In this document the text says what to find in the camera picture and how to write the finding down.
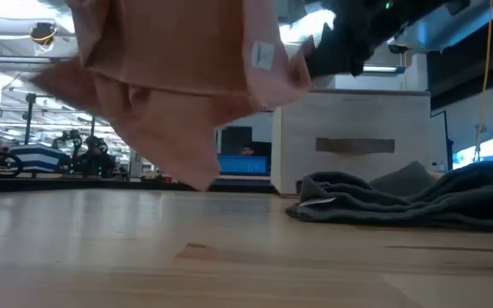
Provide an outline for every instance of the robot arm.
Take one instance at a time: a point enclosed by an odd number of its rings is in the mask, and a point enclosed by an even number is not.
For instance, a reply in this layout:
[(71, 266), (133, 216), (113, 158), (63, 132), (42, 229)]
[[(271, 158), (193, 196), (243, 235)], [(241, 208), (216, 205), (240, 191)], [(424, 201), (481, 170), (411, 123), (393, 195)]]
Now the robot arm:
[(451, 0), (323, 0), (336, 14), (324, 26), (318, 47), (306, 56), (312, 78), (330, 74), (359, 75), (383, 42)]

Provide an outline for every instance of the white drawer unit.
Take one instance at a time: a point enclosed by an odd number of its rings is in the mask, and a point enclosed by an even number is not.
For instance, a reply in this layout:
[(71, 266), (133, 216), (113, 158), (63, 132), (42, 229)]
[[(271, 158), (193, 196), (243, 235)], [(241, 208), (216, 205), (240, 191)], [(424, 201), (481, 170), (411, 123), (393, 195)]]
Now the white drawer unit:
[(275, 110), (271, 182), (281, 195), (319, 171), (366, 181), (418, 161), (430, 165), (430, 94), (315, 90)]

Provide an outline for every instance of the pink towel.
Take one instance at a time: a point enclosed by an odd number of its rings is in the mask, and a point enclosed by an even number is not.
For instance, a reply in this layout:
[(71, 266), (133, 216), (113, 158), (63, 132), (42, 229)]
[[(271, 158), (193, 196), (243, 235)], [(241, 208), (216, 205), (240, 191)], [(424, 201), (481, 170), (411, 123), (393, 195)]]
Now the pink towel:
[(33, 83), (102, 116), (165, 173), (205, 190), (217, 177), (214, 127), (293, 102), (311, 87), (288, 59), (272, 0), (68, 0), (79, 59)]

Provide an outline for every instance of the wooden table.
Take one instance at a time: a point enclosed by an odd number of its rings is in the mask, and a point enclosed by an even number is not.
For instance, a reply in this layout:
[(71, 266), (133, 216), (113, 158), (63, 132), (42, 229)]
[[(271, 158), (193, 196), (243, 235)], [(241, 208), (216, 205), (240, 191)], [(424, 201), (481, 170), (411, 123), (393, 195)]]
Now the wooden table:
[(493, 234), (297, 222), (291, 202), (0, 193), (0, 307), (493, 307)]

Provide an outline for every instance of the drawer handle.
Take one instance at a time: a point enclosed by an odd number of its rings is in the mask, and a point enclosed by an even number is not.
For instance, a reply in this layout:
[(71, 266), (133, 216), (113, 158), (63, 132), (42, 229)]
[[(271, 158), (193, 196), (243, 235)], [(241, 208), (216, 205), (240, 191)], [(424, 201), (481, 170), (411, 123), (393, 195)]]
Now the drawer handle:
[(395, 153), (395, 140), (317, 138), (315, 151), (354, 155)]

